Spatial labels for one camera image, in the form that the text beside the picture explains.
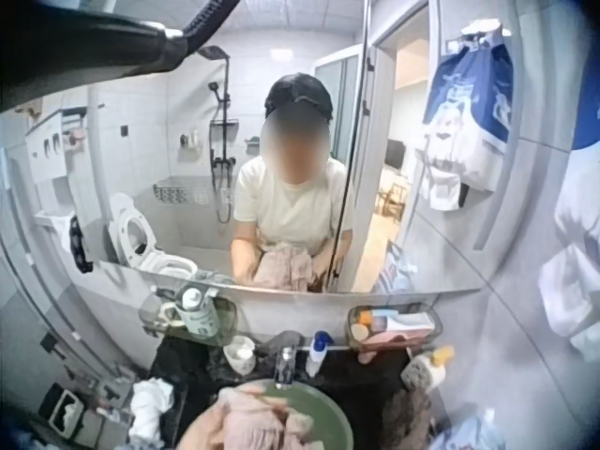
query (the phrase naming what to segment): black countertop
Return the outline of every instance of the black countertop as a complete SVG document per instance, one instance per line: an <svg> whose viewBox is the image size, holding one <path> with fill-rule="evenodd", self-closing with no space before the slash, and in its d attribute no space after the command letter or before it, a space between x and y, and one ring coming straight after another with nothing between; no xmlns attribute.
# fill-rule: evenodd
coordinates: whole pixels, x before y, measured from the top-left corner
<svg viewBox="0 0 600 450"><path fill-rule="evenodd" d="M405 351L379 353L367 366L357 353L330 351L314 379L305 372L307 352L298 352L295 380L323 391L348 417L354 448L373 450L381 441L383 405L403 388L400 372L409 362ZM174 386L175 402L161 420L161 434L172 448L188 426L215 399L219 389L259 379L273 378L275 356L257 357L255 369L246 377L235 373L219 347L165 337L151 368Z"/></svg>

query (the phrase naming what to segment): black cap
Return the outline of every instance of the black cap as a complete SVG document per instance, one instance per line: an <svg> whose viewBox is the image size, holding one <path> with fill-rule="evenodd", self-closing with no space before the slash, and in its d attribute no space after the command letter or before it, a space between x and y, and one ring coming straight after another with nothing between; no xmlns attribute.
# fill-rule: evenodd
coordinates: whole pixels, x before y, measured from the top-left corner
<svg viewBox="0 0 600 450"><path fill-rule="evenodd" d="M333 118L331 97L322 82L306 73L294 73L277 80L264 102L265 117L281 106L306 103L329 123Z"/></svg>

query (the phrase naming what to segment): shampoo bottle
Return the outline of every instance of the shampoo bottle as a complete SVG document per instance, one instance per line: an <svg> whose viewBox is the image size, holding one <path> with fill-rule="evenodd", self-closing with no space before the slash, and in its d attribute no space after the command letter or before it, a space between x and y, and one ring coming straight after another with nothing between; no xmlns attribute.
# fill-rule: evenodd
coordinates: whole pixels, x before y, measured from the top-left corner
<svg viewBox="0 0 600 450"><path fill-rule="evenodd" d="M310 342L310 351L307 358L307 374L310 378L314 378L323 364L327 355L327 346L333 344L333 339L324 331L315 333L314 339Z"/></svg>

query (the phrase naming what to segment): toilet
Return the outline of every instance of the toilet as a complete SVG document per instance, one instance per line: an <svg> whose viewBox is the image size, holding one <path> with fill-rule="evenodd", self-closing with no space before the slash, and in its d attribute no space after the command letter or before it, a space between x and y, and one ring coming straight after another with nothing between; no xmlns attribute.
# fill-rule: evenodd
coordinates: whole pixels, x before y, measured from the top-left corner
<svg viewBox="0 0 600 450"><path fill-rule="evenodd" d="M155 274L191 278L195 262L157 249L157 237L133 200L122 192L111 197L112 222L109 234L121 263Z"/></svg>

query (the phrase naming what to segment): blue bottle cap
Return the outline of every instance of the blue bottle cap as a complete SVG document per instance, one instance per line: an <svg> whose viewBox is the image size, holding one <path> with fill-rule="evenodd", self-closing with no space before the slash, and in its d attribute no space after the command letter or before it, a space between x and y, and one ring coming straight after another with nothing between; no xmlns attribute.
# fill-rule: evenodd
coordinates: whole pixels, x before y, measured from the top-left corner
<svg viewBox="0 0 600 450"><path fill-rule="evenodd" d="M333 344L334 340L325 331L318 331L315 333L315 342L312 346L315 352L322 352L325 350L328 344Z"/></svg>

